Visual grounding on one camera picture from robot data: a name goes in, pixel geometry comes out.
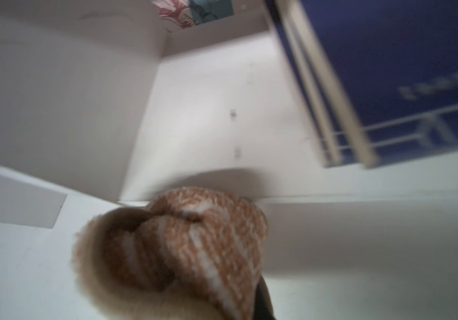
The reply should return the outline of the white wooden bookshelf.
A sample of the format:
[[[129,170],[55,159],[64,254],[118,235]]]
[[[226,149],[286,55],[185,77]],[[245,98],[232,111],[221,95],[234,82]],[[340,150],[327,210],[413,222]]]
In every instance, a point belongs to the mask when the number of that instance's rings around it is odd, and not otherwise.
[[[458,149],[326,166],[266,1],[0,1],[0,166],[268,219],[277,319],[458,319]]]

